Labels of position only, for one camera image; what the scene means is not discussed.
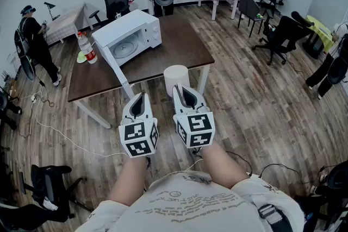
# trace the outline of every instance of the person wearing headset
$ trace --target person wearing headset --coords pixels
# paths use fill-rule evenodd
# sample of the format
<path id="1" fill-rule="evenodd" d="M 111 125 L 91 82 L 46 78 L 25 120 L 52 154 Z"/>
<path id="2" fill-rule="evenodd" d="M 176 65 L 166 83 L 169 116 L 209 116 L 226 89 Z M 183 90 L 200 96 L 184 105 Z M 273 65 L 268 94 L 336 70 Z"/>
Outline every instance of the person wearing headset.
<path id="1" fill-rule="evenodd" d="M 330 90 L 332 84 L 328 80 L 327 74 L 330 70 L 331 64 L 333 60 L 339 56 L 339 52 L 337 48 L 339 46 L 340 41 L 343 36 L 348 33 L 348 25 L 341 24 L 334 26 L 334 32 L 332 34 L 332 41 L 334 42 L 333 46 L 328 51 L 326 55 L 325 61 L 322 65 L 306 80 L 306 84 L 309 89 L 312 90 L 314 86 L 318 83 L 321 84 L 318 87 L 318 99 L 322 99 L 322 97 Z"/>
<path id="2" fill-rule="evenodd" d="M 146 192 L 146 157 L 128 158 L 108 200 L 76 232 L 303 231 L 300 206 L 264 180 L 250 178 L 217 141 L 200 155 L 209 174 L 174 172 Z"/>
<path id="3" fill-rule="evenodd" d="M 30 5 L 24 7 L 21 11 L 20 30 L 22 30 L 29 43 L 28 56 L 41 64 L 49 74 L 53 85 L 58 86 L 61 81 L 60 67 L 56 67 L 52 62 L 48 44 L 44 38 L 44 33 L 48 29 L 45 24 L 39 25 L 36 19 L 33 18 L 33 12 L 35 11 L 36 9 Z"/>

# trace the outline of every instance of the forearm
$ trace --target forearm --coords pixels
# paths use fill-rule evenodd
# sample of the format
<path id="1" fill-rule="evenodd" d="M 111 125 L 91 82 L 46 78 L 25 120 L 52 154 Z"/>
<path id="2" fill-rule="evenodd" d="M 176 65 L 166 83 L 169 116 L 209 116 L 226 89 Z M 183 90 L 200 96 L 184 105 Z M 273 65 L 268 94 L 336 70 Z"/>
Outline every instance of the forearm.
<path id="1" fill-rule="evenodd" d="M 213 182 L 231 189 L 236 183 L 249 178 L 246 171 L 216 141 L 203 147 L 201 154 Z"/>
<path id="2" fill-rule="evenodd" d="M 109 195 L 113 200 L 131 206 L 144 192 L 147 160 L 146 157 L 128 158 L 120 176 Z"/>

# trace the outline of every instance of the plastic bottle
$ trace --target plastic bottle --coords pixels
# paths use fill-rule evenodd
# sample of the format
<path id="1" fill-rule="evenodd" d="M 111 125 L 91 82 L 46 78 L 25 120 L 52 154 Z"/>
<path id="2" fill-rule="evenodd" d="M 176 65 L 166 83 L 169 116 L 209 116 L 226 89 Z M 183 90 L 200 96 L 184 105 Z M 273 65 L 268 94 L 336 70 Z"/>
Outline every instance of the plastic bottle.
<path id="1" fill-rule="evenodd" d="M 82 32 L 78 32 L 77 36 L 78 45 L 82 53 L 86 56 L 88 63 L 95 63 L 98 60 L 98 57 L 92 48 L 91 43 Z"/>

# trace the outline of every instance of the sneaker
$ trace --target sneaker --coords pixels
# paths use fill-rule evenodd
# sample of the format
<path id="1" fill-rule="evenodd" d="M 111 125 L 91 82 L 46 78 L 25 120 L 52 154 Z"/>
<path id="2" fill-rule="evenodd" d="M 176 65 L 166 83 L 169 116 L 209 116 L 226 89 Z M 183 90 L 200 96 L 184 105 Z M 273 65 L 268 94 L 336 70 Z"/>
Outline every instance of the sneaker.
<path id="1" fill-rule="evenodd" d="M 55 83 L 53 83 L 54 86 L 58 86 L 59 85 L 59 82 L 61 81 L 61 75 L 60 74 L 57 74 L 57 81 Z"/>
<path id="2" fill-rule="evenodd" d="M 327 176 L 328 176 L 328 175 L 322 175 L 322 176 L 320 176 L 319 182 L 320 182 L 320 183 L 325 183 L 325 182 L 327 181 Z"/>
<path id="3" fill-rule="evenodd" d="M 315 194 L 315 190 L 316 190 L 316 186 L 312 186 L 311 188 L 310 188 L 310 190 L 309 190 L 309 193 L 311 193 L 311 194 Z"/>

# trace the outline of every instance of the black pants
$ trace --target black pants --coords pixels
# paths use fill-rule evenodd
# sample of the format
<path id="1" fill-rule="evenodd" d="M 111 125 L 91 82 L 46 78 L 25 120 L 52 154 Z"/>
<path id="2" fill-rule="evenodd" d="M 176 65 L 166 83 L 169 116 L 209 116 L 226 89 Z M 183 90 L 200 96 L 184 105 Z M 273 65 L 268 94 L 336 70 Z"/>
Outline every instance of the black pants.
<path id="1" fill-rule="evenodd" d="M 320 83 L 324 78 L 324 80 L 321 82 L 318 88 L 318 93 L 321 97 L 323 97 L 332 86 L 332 84 L 328 81 L 327 73 L 330 69 L 333 60 L 333 57 L 330 54 L 328 54 L 324 63 L 319 67 L 319 69 L 317 69 L 317 71 L 306 80 L 306 84 L 310 87 L 313 87 L 314 85 Z"/>
<path id="2" fill-rule="evenodd" d="M 58 79 L 58 68 L 52 62 L 52 57 L 49 52 L 47 44 L 45 46 L 30 48 L 29 57 L 36 60 L 47 71 L 52 82 L 55 83 Z"/>
<path id="3" fill-rule="evenodd" d="M 153 12 L 155 17 L 162 17 L 163 16 L 163 11 L 162 11 L 162 6 L 158 5 L 155 0 L 153 1 Z M 166 16 L 172 15 L 174 12 L 174 2 L 172 4 L 169 4 L 168 6 L 163 6 L 164 9 L 164 14 Z"/>
<path id="4" fill-rule="evenodd" d="M 18 114 L 21 109 L 19 106 L 15 106 L 12 102 L 7 101 L 6 109 L 13 111 Z M 0 109 L 0 119 L 10 126 L 12 130 L 17 128 L 16 122 L 6 115 L 6 112 Z"/>

